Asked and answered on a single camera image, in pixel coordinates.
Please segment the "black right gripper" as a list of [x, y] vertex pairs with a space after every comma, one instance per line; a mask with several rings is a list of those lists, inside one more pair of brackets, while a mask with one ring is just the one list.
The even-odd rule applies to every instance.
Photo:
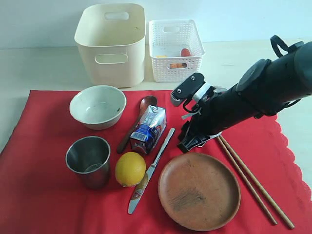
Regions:
[[187, 153], [222, 131], [258, 114], [258, 111], [236, 91], [226, 91], [205, 102], [199, 114], [184, 124], [177, 147]]

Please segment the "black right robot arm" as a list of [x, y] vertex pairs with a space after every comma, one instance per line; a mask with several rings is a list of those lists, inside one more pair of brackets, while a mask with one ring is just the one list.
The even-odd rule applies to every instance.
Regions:
[[276, 35], [270, 42], [277, 59], [260, 59], [230, 89], [210, 85], [201, 73], [193, 73], [172, 90], [174, 106], [195, 102], [178, 136], [182, 152], [251, 117], [274, 116], [312, 94], [312, 44], [289, 46]]

